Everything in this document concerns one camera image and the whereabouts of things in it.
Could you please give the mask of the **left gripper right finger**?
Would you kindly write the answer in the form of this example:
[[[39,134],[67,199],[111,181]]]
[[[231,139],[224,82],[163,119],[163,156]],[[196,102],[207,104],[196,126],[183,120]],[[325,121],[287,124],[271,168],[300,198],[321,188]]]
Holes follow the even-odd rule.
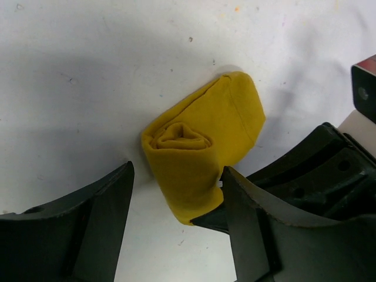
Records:
[[[375,216],[321,217],[273,196],[231,167],[222,174],[238,281],[374,281]]]

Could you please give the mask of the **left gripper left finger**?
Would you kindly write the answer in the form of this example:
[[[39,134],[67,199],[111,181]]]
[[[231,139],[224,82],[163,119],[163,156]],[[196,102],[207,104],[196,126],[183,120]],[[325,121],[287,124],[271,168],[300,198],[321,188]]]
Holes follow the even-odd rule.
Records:
[[[113,281],[135,171],[127,162],[54,201],[1,216],[2,281]]]

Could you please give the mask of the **yellow sock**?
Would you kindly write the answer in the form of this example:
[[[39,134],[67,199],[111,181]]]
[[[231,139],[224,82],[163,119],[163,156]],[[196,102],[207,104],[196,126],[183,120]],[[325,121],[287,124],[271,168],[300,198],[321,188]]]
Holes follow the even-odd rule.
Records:
[[[224,167],[254,147],[266,116],[252,78],[225,73],[161,114],[142,148],[174,217],[191,225],[223,202]]]

